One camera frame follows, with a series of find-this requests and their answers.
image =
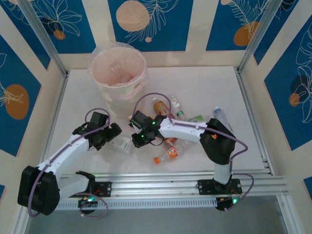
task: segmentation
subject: green led light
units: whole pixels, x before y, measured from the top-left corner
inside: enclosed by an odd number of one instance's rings
[[[95,200],[94,197],[88,199],[88,201],[94,201],[94,200]]]

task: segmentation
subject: gray floor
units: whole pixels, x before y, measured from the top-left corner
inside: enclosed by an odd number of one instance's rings
[[[283,234],[287,231],[275,197],[247,197],[228,213],[215,208],[111,210],[105,218],[88,219],[78,211],[55,211],[31,219],[26,233]]]

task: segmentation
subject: trash item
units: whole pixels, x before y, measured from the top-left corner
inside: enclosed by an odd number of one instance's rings
[[[172,109],[175,111],[176,114],[176,119],[181,120],[181,121],[187,121],[187,118],[182,111],[181,104],[177,101],[177,99],[174,96],[171,96],[170,98],[171,104],[172,104]]]
[[[168,150],[162,152],[157,157],[154,158],[154,162],[159,164],[162,161],[172,160],[179,156],[188,147],[188,142],[186,140],[177,139],[174,146],[171,146]]]
[[[163,101],[158,100],[158,98],[156,97],[153,98],[152,101],[153,101],[153,108],[158,115],[167,116],[167,117],[169,116],[169,108]],[[176,141],[176,138],[170,137],[170,138],[166,138],[163,144],[165,148],[168,149],[170,146],[173,146],[175,141]]]
[[[172,105],[174,106],[174,109],[177,111],[177,118],[178,120],[185,121],[187,118],[182,111],[180,103],[177,101],[177,99],[172,96],[170,97],[170,101]],[[190,118],[189,122],[205,122],[206,121],[202,115],[196,116],[194,118]],[[160,153],[157,157],[154,158],[154,162],[156,164],[159,164],[162,161],[166,160],[172,160],[176,158],[177,156],[181,155],[187,148],[195,144],[194,142],[184,140],[184,139],[177,139],[173,145],[171,145],[169,148],[167,148],[166,151]]]
[[[231,133],[234,134],[232,127],[229,124],[228,119],[226,118],[226,115],[224,113],[224,110],[222,110],[220,107],[214,108],[214,117],[219,120]]]
[[[127,118],[145,94],[148,81],[146,60],[134,47],[116,42],[96,47],[88,65],[105,102],[117,117]],[[137,109],[144,106],[142,100]]]
[[[187,121],[192,122],[192,123],[201,123],[201,122],[205,122],[206,119],[208,119],[208,118],[205,118],[202,115],[198,115],[198,116],[195,116],[193,118],[189,118]]]
[[[110,142],[107,143],[110,148],[119,150],[125,154],[130,155],[133,149],[132,139],[131,137],[127,137],[124,135],[118,135]]]

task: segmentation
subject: bottle label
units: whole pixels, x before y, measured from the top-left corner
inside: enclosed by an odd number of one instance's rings
[[[180,103],[177,101],[177,99],[174,96],[170,97],[170,101],[174,107],[178,108],[180,106]]]
[[[170,160],[175,158],[175,157],[177,157],[177,151],[176,151],[176,149],[173,146],[171,146],[167,150],[167,154],[168,154]]]
[[[159,114],[162,116],[167,116],[169,114],[169,110],[165,106],[161,106]]]
[[[166,146],[166,148],[169,148],[170,146],[173,146],[175,142],[176,142],[176,138],[170,137],[170,138],[166,138],[163,144]]]
[[[198,122],[205,122],[205,118],[202,115],[196,116],[194,118],[190,118],[187,120],[188,122],[198,123]]]
[[[177,114],[176,114],[176,116],[180,116],[180,115],[183,115],[184,114],[184,112],[183,111],[179,111]]]

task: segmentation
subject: vent grille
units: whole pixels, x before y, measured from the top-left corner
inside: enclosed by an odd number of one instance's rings
[[[215,198],[179,198],[179,199],[116,199],[106,201],[110,210],[116,209],[159,209],[159,208],[190,208],[190,207],[216,207]],[[102,210],[106,209],[102,202],[98,202],[84,210]],[[62,201],[58,204],[56,210],[77,210],[78,200],[71,199]]]

